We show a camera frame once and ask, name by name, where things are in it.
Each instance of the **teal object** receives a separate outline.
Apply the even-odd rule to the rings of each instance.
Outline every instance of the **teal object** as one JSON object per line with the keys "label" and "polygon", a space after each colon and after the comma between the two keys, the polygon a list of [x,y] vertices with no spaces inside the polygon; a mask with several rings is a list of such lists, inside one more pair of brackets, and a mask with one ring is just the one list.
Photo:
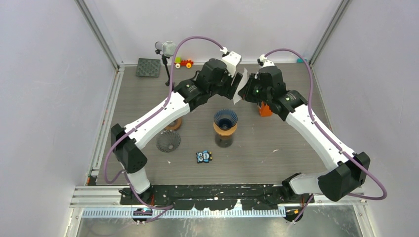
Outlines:
{"label": "teal object", "polygon": [[301,59],[301,58],[298,58],[298,59],[297,59],[297,63],[303,63],[302,59]]}

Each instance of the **cable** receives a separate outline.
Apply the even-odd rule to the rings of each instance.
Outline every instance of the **cable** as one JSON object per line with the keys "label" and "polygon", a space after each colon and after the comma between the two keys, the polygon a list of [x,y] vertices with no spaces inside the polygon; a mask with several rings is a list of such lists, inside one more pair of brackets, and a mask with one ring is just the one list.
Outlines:
{"label": "cable", "polygon": [[[180,49],[180,47],[187,42],[188,40],[193,40],[193,39],[201,39],[201,40],[207,40],[207,41],[211,41],[213,43],[215,43],[218,47],[220,47],[221,49],[223,49],[223,46],[220,45],[220,43],[218,43],[217,41],[210,39],[208,37],[204,37],[204,36],[191,36],[188,37],[184,40],[182,40],[179,45],[177,46],[176,50],[174,51],[174,55],[172,56],[172,58],[176,58],[177,52]],[[174,68],[174,63],[171,64],[170,66],[170,82],[169,84],[172,85],[173,84],[173,68]],[[117,173],[117,175],[112,179],[109,180],[108,176],[107,176],[107,168],[108,168],[108,160],[109,160],[109,156],[111,155],[112,151],[116,148],[116,146],[123,141],[126,137],[128,137],[129,135],[131,135],[131,133],[133,133],[134,131],[136,131],[139,127],[141,127],[143,124],[145,124],[146,122],[148,122],[149,120],[151,120],[152,118],[154,118],[154,116],[156,116],[158,113],[160,113],[169,103],[170,101],[170,97],[171,97],[171,93],[173,91],[173,87],[169,86],[169,93],[168,93],[168,97],[166,102],[163,104],[163,107],[161,107],[160,109],[158,109],[155,113],[153,113],[151,116],[149,116],[148,118],[146,118],[144,121],[142,121],[140,124],[138,124],[137,126],[135,126],[135,128],[131,129],[129,132],[127,132],[126,134],[124,134],[120,139],[118,139],[109,149],[108,153],[106,154],[105,160],[104,160],[104,165],[103,165],[103,174],[105,177],[105,182],[107,184],[112,184],[113,182],[115,182],[115,180],[120,176],[120,174],[122,174],[123,170],[119,171]]]}
{"label": "cable", "polygon": [[141,198],[140,198],[140,196],[138,195],[138,193],[135,191],[135,189],[134,189],[134,186],[131,184],[131,182],[129,181],[129,179],[128,179],[128,176],[127,176],[127,174],[126,174],[126,172],[124,172],[124,176],[125,176],[125,178],[126,178],[126,180],[128,181],[128,185],[129,185],[129,187],[131,188],[131,190],[132,190],[132,193],[134,194],[134,196],[138,199],[138,201],[141,203],[141,204],[143,204],[143,205],[145,205],[146,207],[148,207],[149,209],[154,209],[154,210],[168,210],[168,209],[171,209],[173,206],[172,205],[170,205],[170,206],[165,206],[165,207],[155,207],[155,206],[150,206],[150,205],[148,205],[146,202],[144,202]]}
{"label": "cable", "polygon": [[290,225],[287,228],[287,232],[290,230],[291,226],[295,225],[295,222],[300,218],[300,216],[303,214],[304,210],[307,208],[308,204],[311,202],[311,200],[313,199],[314,194],[312,194],[310,196],[310,198],[307,200],[307,203],[305,204],[305,206],[301,209],[301,211],[298,213],[297,217],[295,219],[293,219],[293,221],[290,223]]}
{"label": "cable", "polygon": [[342,150],[342,147],[339,146],[339,144],[337,142],[335,142],[333,140],[333,138],[331,138],[321,127],[320,125],[315,121],[314,116],[313,116],[313,110],[311,108],[311,100],[313,97],[313,75],[310,69],[310,65],[308,65],[307,61],[297,52],[295,52],[292,49],[287,49],[287,48],[278,48],[275,50],[272,50],[270,52],[268,52],[267,54],[265,54],[265,57],[269,56],[270,54],[274,53],[274,52],[278,52],[278,51],[287,51],[287,52],[291,52],[295,55],[297,55],[305,64],[305,67],[307,68],[308,71],[308,75],[310,77],[310,92],[308,94],[308,114],[310,115],[311,120],[313,121],[314,125],[316,125],[316,127],[319,129],[319,131],[339,150],[343,153],[343,155],[345,155],[346,158],[348,158],[352,163],[354,163],[358,168],[360,168],[362,171],[364,171],[372,180],[374,180],[374,182],[381,188],[382,190],[382,196],[380,197],[369,197],[369,196],[364,196],[364,195],[359,195],[359,194],[351,194],[349,193],[349,196],[352,197],[358,197],[358,198],[364,198],[364,199],[369,199],[369,200],[383,200],[387,197],[387,190],[385,189],[384,185],[371,173],[369,172],[365,167],[363,167],[360,163],[358,163],[352,156],[350,156],[348,153],[346,153],[345,151]]}
{"label": "cable", "polygon": [[[218,43],[218,42],[216,42],[215,40],[213,40],[213,39],[210,39],[210,38],[207,38],[207,37],[203,37],[203,36],[192,36],[192,37],[188,37],[188,38],[186,38],[186,39],[184,39],[184,40],[182,40],[180,43],[179,43],[179,45],[178,45],[178,47],[176,48],[176,50],[175,50],[175,52],[174,52],[174,55],[173,55],[173,58],[176,58],[176,55],[177,55],[177,52],[178,52],[178,50],[180,49],[180,47],[185,43],[185,42],[187,42],[187,41],[189,41],[189,40],[192,40],[192,39],[202,39],[202,40],[208,40],[208,41],[211,41],[211,42],[213,42],[213,43],[215,43],[218,47],[220,47],[221,49],[223,49],[223,46],[220,44],[220,43]],[[170,67],[170,75],[168,74],[168,76],[169,76],[169,85],[173,85],[173,68],[174,68],[174,63],[172,63],[172,65],[171,65],[171,67]],[[150,209],[154,209],[154,210],[164,210],[162,213],[160,213],[158,216],[156,216],[156,217],[154,217],[154,218],[152,218],[152,219],[150,219],[150,220],[148,220],[148,221],[146,221],[145,223],[150,223],[150,222],[153,222],[153,221],[155,221],[155,220],[157,220],[160,216],[162,216],[163,214],[165,214],[168,210],[170,210],[170,209],[172,209],[173,208],[173,206],[172,205],[170,205],[170,206],[166,206],[166,207],[155,207],[155,206],[150,206],[150,205],[148,205],[147,203],[145,203],[140,197],[139,197],[139,195],[137,194],[137,192],[135,191],[135,188],[134,188],[134,186],[132,186],[132,184],[131,184],[131,182],[129,181],[129,179],[128,179],[128,176],[127,176],[127,174],[126,174],[126,172],[124,172],[124,170],[120,170],[118,173],[117,173],[117,175],[112,179],[112,180],[109,180],[108,179],[108,176],[107,176],[107,167],[108,167],[108,160],[109,160],[109,157],[110,157],[110,155],[111,155],[111,153],[112,153],[112,151],[117,147],[117,145],[120,143],[120,142],[122,142],[125,138],[127,138],[129,135],[131,135],[133,132],[135,132],[139,127],[141,127],[143,124],[145,124],[146,122],[148,122],[148,121],[150,121],[152,118],[154,118],[157,114],[159,114],[162,110],[164,110],[164,108],[168,105],[168,103],[170,102],[170,97],[171,97],[171,93],[173,92],[173,86],[169,86],[168,87],[169,89],[169,91],[168,91],[168,96],[167,96],[167,100],[165,101],[165,103],[163,104],[163,106],[161,107],[161,108],[159,108],[156,112],[154,112],[152,115],[150,115],[148,118],[146,118],[144,121],[142,121],[141,123],[139,123],[137,126],[135,126],[135,128],[133,128],[133,129],[131,129],[129,132],[127,132],[126,134],[124,134],[121,138],[119,138],[112,146],[111,146],[111,148],[109,149],[109,151],[108,151],[108,153],[106,154],[106,157],[105,157],[105,160],[104,160],[104,165],[103,165],[103,169],[104,169],[104,171],[103,171],[103,173],[104,173],[104,178],[105,178],[105,182],[107,183],[107,184],[112,184],[112,183],[114,183],[115,182],[115,180],[122,174],[122,173],[124,173],[124,176],[125,176],[125,178],[126,178],[126,180],[128,181],[128,184],[129,184],[129,187],[131,188],[131,190],[132,190],[132,193],[134,193],[134,195],[135,195],[135,197],[138,199],[138,201],[140,202],[140,203],[142,203],[143,205],[145,205],[146,207],[148,207],[148,208],[150,208]]]}

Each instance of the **metal frame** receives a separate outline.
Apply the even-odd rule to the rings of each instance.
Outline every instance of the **metal frame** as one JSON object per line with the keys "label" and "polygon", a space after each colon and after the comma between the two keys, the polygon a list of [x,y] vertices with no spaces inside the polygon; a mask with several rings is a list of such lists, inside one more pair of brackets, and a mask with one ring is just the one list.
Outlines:
{"label": "metal frame", "polygon": [[[98,39],[99,44],[102,46],[103,50],[105,51],[107,57],[109,58],[109,60],[111,61],[115,69],[118,69],[117,76],[115,77],[114,83],[112,85],[112,88],[109,94],[106,111],[104,111],[104,115],[103,115],[103,124],[97,135],[97,138],[96,138],[97,143],[96,143],[96,147],[95,147],[94,154],[92,157],[91,169],[90,169],[89,174],[91,176],[97,176],[99,174],[99,168],[100,168],[103,154],[104,154],[106,139],[109,133],[109,128],[111,125],[113,112],[115,110],[116,100],[118,98],[118,93],[121,86],[122,77],[124,75],[125,65],[120,60],[120,58],[118,58],[118,60],[121,63],[118,63],[118,60],[116,60],[115,55],[114,55],[115,53],[118,54],[118,52],[115,51],[116,49],[113,47],[113,50],[115,52],[112,53],[112,50],[109,47],[109,44],[107,43],[106,38],[103,35],[103,32],[101,32],[101,30],[99,29],[98,23],[102,23],[102,26],[103,26],[103,22],[100,22],[100,19],[93,18],[91,11],[92,10],[97,11],[97,9],[89,9],[89,7],[86,4],[86,1],[88,0],[75,0],[81,12],[83,13],[84,17],[86,18],[87,23],[89,24],[93,33]],[[336,10],[329,26],[327,27],[325,33],[323,34],[310,60],[310,66],[312,69],[313,69],[314,63],[319,57],[330,35],[332,34],[337,24],[339,23],[349,3],[351,3],[351,0],[341,1],[338,9]],[[313,74],[314,74],[314,77],[317,78],[314,69],[313,69]],[[326,112],[328,123],[330,126],[332,126],[329,120],[327,110],[326,108],[324,109]],[[118,191],[119,189],[127,188],[127,187],[128,186],[77,186],[75,188],[73,198],[71,200],[71,204],[69,208],[69,221],[68,221],[68,224],[66,225],[66,233],[64,236],[65,237],[77,236],[77,231],[80,226],[83,210],[85,208],[145,207],[143,205],[122,206],[119,204],[121,194]],[[356,189],[355,192],[362,193],[362,189]],[[310,205],[315,205],[315,206],[352,205],[357,215],[357,220],[361,228],[362,234],[364,236],[375,236],[374,230],[371,226],[371,222],[368,218],[368,214],[366,211],[368,204],[365,200],[359,200],[358,198],[355,198],[355,197],[353,198],[353,197],[346,196],[342,198],[339,202],[333,202],[333,201],[328,200],[324,195],[315,195],[314,203],[311,203]],[[285,203],[285,204],[279,204],[278,206],[279,207],[295,206],[295,204]]]}
{"label": "metal frame", "polygon": [[370,219],[368,218],[366,206],[355,206],[354,211],[356,219],[358,220],[359,228],[361,229],[362,236],[373,237],[375,236],[373,228],[371,226]]}
{"label": "metal frame", "polygon": [[310,60],[310,66],[313,66],[316,62],[317,58],[319,57],[320,53],[322,52],[325,44],[329,40],[330,35],[335,30],[337,24],[339,23],[340,19],[342,18],[343,14],[345,13],[346,9],[348,8],[349,4],[352,0],[342,0],[337,7],[335,14],[333,15],[332,20],[330,21],[325,33],[323,34],[322,38],[320,39],[319,44],[317,45],[316,49],[314,50],[313,56]]}
{"label": "metal frame", "polygon": [[103,114],[103,122],[99,133],[96,137],[96,147],[93,152],[92,162],[90,165],[89,176],[98,176],[100,165],[102,163],[103,154],[105,152],[106,139],[108,139],[109,130],[111,127],[112,117],[115,111],[115,105],[118,99],[119,90],[121,87],[122,77],[124,76],[125,66],[122,65],[115,76],[111,91],[108,96],[108,103]]}
{"label": "metal frame", "polygon": [[74,1],[79,7],[80,12],[82,12],[83,16],[85,17],[92,32],[94,33],[97,40],[99,41],[100,46],[105,51],[105,54],[109,58],[109,61],[112,63],[112,66],[114,66],[115,69],[118,69],[119,63],[117,62],[114,54],[112,53],[108,43],[105,40],[105,37],[103,36],[102,32],[99,29],[99,26],[97,25],[95,19],[93,18],[93,15],[91,14],[89,8],[87,7],[86,2],[84,0],[74,0]]}
{"label": "metal frame", "polygon": [[[121,205],[120,189],[129,188],[129,186],[76,186],[73,198],[70,202],[71,208],[84,207],[145,207],[144,205]],[[361,194],[362,189],[357,188],[354,193]],[[345,196],[340,201],[330,201],[324,195],[315,195],[314,203],[310,205],[324,206],[324,205],[367,205],[367,202],[357,197]],[[278,206],[296,206],[295,203],[283,203]]]}

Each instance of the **gray floor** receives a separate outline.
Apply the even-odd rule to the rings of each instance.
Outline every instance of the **gray floor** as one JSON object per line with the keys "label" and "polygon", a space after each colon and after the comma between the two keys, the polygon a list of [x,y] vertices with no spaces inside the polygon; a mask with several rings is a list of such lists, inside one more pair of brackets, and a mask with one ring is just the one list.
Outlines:
{"label": "gray floor", "polygon": [[[288,89],[299,91],[308,97],[309,79],[303,64],[279,64]],[[258,66],[241,65],[250,72]],[[191,78],[201,66],[192,69],[182,67],[174,71],[175,82]],[[121,126],[142,117],[166,98],[168,88],[164,85],[167,76],[164,67],[159,78],[137,78],[135,67],[127,67],[119,91],[112,125]],[[215,144],[212,127],[213,115],[220,109],[233,109],[239,118],[234,143],[228,148]],[[317,87],[314,89],[313,110],[326,122]],[[320,158],[303,137],[278,116],[260,117],[255,104],[233,102],[218,95],[207,104],[198,107],[183,117],[179,148],[172,153],[157,150],[155,139],[143,149],[148,158],[148,178],[153,184],[227,184],[227,183],[280,183],[297,173],[324,171]],[[108,138],[105,153],[110,148]],[[196,152],[209,150],[213,154],[210,163],[196,163]],[[112,156],[108,165],[108,177],[113,178],[121,165]],[[97,184],[105,184],[103,168]],[[115,184],[125,184],[120,177]]]}

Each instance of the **orange object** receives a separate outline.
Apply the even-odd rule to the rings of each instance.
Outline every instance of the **orange object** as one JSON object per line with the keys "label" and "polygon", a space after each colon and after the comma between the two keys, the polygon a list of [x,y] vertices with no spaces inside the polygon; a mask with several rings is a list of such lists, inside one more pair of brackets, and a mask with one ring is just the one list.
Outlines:
{"label": "orange object", "polygon": [[259,114],[261,117],[268,117],[272,115],[272,111],[270,110],[268,105],[262,102],[261,106],[259,107]]}
{"label": "orange object", "polygon": [[192,60],[182,60],[182,61],[180,61],[180,65],[185,66],[187,68],[191,68],[192,65],[194,65],[194,61],[192,61]]}

